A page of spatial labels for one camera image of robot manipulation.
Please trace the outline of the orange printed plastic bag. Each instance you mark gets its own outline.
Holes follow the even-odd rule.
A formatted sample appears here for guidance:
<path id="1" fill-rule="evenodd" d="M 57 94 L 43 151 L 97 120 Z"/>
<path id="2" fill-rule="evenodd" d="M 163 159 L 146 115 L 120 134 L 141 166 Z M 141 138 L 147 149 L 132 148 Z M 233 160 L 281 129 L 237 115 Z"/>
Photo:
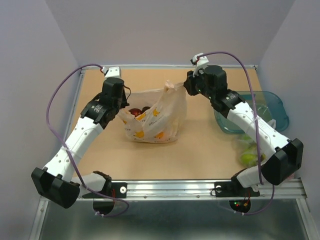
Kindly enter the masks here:
<path id="1" fill-rule="evenodd" d="M 129 106 L 117 117 L 124 123 L 125 135 L 133 142 L 164 144 L 174 142 L 187 116 L 187 91 L 182 82 L 167 81 L 163 88 L 133 92 Z M 129 110 L 148 106 L 143 117 L 134 117 Z"/>

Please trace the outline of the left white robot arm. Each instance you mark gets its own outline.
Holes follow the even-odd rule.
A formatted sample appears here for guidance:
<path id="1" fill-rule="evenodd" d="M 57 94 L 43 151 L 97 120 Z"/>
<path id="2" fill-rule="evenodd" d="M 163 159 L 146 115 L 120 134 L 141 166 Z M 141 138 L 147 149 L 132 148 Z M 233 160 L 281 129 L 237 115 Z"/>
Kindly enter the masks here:
<path id="1" fill-rule="evenodd" d="M 109 175 L 94 171 L 85 176 L 74 177 L 77 165 L 91 143 L 118 114 L 127 107 L 125 83 L 119 76 L 106 77 L 102 91 L 82 110 L 77 123 L 56 155 L 43 167 L 36 167 L 31 179 L 37 192 L 68 209 L 81 195 L 93 193 L 100 197 L 114 198 L 112 179 Z"/>

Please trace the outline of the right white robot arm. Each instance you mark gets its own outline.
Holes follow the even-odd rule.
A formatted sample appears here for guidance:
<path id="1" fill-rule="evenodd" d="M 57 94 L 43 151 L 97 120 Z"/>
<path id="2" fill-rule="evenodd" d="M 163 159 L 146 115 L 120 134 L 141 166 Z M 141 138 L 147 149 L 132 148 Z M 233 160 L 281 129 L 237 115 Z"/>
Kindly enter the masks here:
<path id="1" fill-rule="evenodd" d="M 212 108 L 255 141 L 264 160 L 238 172 L 231 178 L 230 189 L 242 195 L 252 186 L 268 182 L 274 186 L 301 168 L 304 145 L 277 132 L 236 91 L 228 88 L 227 74 L 221 66 L 210 65 L 200 72 L 188 71 L 183 83 L 190 96 L 206 97 Z"/>

